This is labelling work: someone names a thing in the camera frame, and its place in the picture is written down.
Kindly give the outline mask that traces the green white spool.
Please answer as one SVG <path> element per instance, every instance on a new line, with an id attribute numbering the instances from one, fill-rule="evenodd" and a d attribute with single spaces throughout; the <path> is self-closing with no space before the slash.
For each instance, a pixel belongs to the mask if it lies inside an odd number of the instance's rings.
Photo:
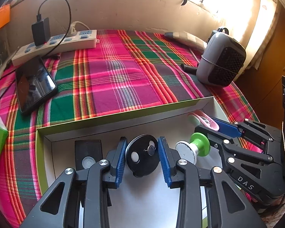
<path id="1" fill-rule="evenodd" d="M 176 150 L 182 159 L 185 159 L 194 165 L 198 157 L 206 157 L 210 153 L 210 142 L 208 138 L 199 132 L 193 133 L 189 142 L 179 141 L 176 143 Z"/>

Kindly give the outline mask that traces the pink white clip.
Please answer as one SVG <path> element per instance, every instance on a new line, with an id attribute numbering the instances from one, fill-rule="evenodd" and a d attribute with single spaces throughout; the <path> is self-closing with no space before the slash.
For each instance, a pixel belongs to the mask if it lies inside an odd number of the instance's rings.
<path id="1" fill-rule="evenodd" d="M 193 126 L 204 125 L 214 131 L 219 130 L 219 125 L 201 110 L 195 110 L 188 114 L 188 120 Z"/>

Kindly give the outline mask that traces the black round disc gadget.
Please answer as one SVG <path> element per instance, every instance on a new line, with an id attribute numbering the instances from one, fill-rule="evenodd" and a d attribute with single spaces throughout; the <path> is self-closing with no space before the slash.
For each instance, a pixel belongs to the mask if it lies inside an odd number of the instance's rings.
<path id="1" fill-rule="evenodd" d="M 150 175 L 160 162 L 158 141 L 150 134 L 137 136 L 128 144 L 125 156 L 133 176 L 142 178 Z"/>

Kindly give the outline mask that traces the black rectangular bike light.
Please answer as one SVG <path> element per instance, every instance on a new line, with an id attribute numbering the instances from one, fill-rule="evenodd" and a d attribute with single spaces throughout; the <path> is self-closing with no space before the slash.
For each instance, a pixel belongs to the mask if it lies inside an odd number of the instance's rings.
<path id="1" fill-rule="evenodd" d="M 76 170 L 89 169 L 103 158 L 99 139 L 85 139 L 74 142 Z"/>

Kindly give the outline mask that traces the wooden cabinet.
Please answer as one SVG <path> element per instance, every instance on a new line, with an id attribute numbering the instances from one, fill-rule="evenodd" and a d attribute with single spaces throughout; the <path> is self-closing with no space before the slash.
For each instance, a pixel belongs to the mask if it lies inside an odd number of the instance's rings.
<path id="1" fill-rule="evenodd" d="M 284 117 L 282 76 L 285 76 L 285 9 L 280 10 L 273 36 L 265 48 L 259 68 L 246 70 L 236 80 L 258 119 L 280 129 Z"/>

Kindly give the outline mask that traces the grey portable heater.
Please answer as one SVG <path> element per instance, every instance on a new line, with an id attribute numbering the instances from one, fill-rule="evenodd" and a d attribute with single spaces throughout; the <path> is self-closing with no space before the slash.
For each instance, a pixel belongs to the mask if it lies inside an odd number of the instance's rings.
<path id="1" fill-rule="evenodd" d="M 244 66 L 245 48 L 225 27 L 212 31 L 198 64 L 196 76 L 204 84 L 226 87 Z"/>

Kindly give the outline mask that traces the green white cardboard box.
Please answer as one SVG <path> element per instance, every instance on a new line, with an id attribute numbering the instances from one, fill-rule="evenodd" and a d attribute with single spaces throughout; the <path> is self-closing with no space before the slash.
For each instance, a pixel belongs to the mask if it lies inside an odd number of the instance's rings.
<path id="1" fill-rule="evenodd" d="M 201 110 L 211 117 L 227 120 L 216 98 L 207 97 L 162 107 L 75 121 L 36 131 L 36 164 L 41 193 L 67 168 L 75 167 L 74 143 L 79 139 L 99 139 L 103 154 L 117 147 L 119 139 L 129 141 L 142 134 L 164 136 L 168 145 L 188 141 L 194 131 L 188 114 Z M 126 167 L 122 183 L 109 190 L 111 227 L 175 227 L 179 189 L 167 187 L 161 167 L 150 175 L 136 178 Z"/>

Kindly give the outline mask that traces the beige tool on table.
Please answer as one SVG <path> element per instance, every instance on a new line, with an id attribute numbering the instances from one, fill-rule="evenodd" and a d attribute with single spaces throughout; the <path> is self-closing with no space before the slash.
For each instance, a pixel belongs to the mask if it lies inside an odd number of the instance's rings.
<path id="1" fill-rule="evenodd" d="M 186 31 L 166 32 L 164 36 L 170 39 L 174 39 L 177 42 L 180 42 L 191 48 L 196 48 L 202 51 L 204 51 L 207 47 L 207 43 L 205 41 L 201 40 L 197 36 L 187 33 Z"/>

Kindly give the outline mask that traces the plaid tablecloth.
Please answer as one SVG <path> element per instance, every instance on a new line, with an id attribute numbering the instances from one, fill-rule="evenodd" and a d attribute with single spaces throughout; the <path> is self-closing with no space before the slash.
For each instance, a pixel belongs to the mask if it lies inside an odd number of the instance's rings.
<path id="1" fill-rule="evenodd" d="M 207 87 L 181 64 L 196 66 L 198 51 L 159 33 L 100 30 L 93 49 L 62 53 L 45 61 L 58 94 L 31 115 L 17 102 L 15 71 L 0 80 L 0 117 L 8 129 L 0 155 L 0 211 L 19 227 L 41 197 L 35 135 L 39 127 L 214 96 L 231 122 L 257 116 L 236 84 Z"/>

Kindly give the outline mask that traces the heart pattern curtain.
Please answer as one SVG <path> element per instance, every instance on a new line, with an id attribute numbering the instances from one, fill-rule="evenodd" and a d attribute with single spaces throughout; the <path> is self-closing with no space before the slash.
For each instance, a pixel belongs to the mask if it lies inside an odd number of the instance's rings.
<path id="1" fill-rule="evenodd" d="M 261 48 L 276 14 L 278 0 L 228 0 L 226 23 L 232 37 L 246 52 L 239 74 L 245 71 Z"/>

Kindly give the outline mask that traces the black smartphone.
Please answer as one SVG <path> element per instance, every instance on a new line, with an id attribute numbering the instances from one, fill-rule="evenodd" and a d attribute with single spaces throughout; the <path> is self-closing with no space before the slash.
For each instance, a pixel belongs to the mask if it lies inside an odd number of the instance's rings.
<path id="1" fill-rule="evenodd" d="M 21 114 L 29 115 L 58 93 L 58 86 L 40 56 L 16 70 L 16 93 Z"/>

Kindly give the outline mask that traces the white power strip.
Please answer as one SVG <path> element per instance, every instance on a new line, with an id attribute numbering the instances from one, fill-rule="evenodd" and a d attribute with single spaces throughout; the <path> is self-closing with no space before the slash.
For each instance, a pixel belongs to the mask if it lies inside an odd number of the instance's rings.
<path id="1" fill-rule="evenodd" d="M 96 30 L 78 31 L 75 36 L 67 36 L 64 34 L 52 36 L 50 40 L 36 46 L 34 42 L 21 47 L 12 58 L 13 66 L 17 67 L 29 61 L 36 56 L 44 56 L 54 49 L 48 55 L 58 54 L 67 51 L 75 51 L 78 49 L 96 48 L 100 40 L 97 39 Z"/>

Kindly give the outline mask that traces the white plug in strip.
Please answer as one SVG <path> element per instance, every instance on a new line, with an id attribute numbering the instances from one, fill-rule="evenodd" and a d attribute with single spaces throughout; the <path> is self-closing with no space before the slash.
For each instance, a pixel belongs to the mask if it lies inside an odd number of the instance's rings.
<path id="1" fill-rule="evenodd" d="M 77 30 L 76 30 L 76 25 L 77 24 L 84 26 L 87 30 L 90 30 L 90 28 L 86 24 L 84 24 L 83 22 L 74 21 L 70 25 L 70 29 L 68 31 L 68 35 L 67 36 L 75 36 L 77 34 Z"/>

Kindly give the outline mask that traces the black charger plug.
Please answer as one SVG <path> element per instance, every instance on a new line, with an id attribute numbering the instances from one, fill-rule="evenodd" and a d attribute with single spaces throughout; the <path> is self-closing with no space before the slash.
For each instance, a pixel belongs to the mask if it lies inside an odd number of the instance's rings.
<path id="1" fill-rule="evenodd" d="M 51 37 L 50 35 L 50 25 L 49 25 L 49 18 L 46 17 L 45 19 L 41 18 L 41 15 L 38 14 L 36 16 L 37 21 L 32 24 L 32 35 L 35 46 L 40 46 L 47 43 Z"/>

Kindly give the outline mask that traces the orange box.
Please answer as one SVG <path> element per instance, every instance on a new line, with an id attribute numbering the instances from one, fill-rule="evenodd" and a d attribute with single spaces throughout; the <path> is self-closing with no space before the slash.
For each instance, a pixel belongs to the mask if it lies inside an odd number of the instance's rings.
<path id="1" fill-rule="evenodd" d="M 10 22 L 11 7 L 10 4 L 0 7 L 0 29 Z"/>

